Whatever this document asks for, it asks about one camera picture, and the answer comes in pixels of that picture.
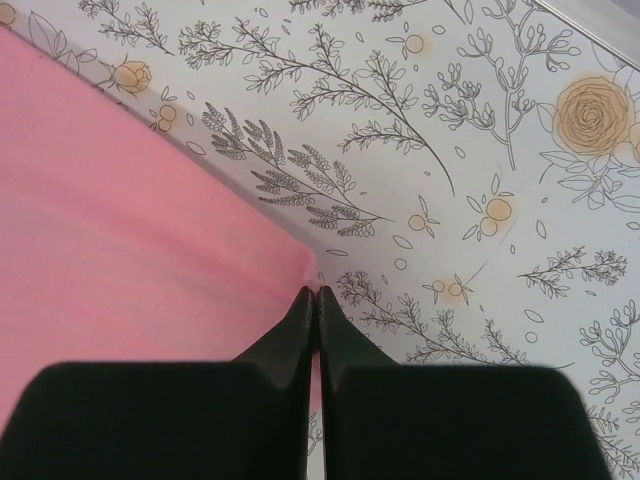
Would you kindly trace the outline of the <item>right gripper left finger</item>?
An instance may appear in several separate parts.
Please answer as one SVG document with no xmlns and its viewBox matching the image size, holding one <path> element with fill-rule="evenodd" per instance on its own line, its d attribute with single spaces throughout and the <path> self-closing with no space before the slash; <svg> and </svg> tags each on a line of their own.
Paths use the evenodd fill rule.
<svg viewBox="0 0 640 480">
<path fill-rule="evenodd" d="M 64 362 L 23 391 L 5 479 L 301 479 L 314 295 L 227 362 Z"/>
</svg>

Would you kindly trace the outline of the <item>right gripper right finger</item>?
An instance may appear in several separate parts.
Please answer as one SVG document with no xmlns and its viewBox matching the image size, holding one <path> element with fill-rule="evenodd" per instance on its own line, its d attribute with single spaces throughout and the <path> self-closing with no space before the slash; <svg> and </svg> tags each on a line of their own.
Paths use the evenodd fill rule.
<svg viewBox="0 0 640 480">
<path fill-rule="evenodd" d="M 410 366 L 318 293 L 330 479 L 606 479 L 579 394 L 544 367 Z"/>
</svg>

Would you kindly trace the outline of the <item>pink t shirt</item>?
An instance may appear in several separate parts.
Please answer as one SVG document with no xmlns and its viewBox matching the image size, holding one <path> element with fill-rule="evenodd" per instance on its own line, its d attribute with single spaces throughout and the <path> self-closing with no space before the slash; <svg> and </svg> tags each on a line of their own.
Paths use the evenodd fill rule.
<svg viewBox="0 0 640 480">
<path fill-rule="evenodd" d="M 1 415 L 62 361 L 217 361 L 317 284 L 313 253 L 1 34 Z"/>
</svg>

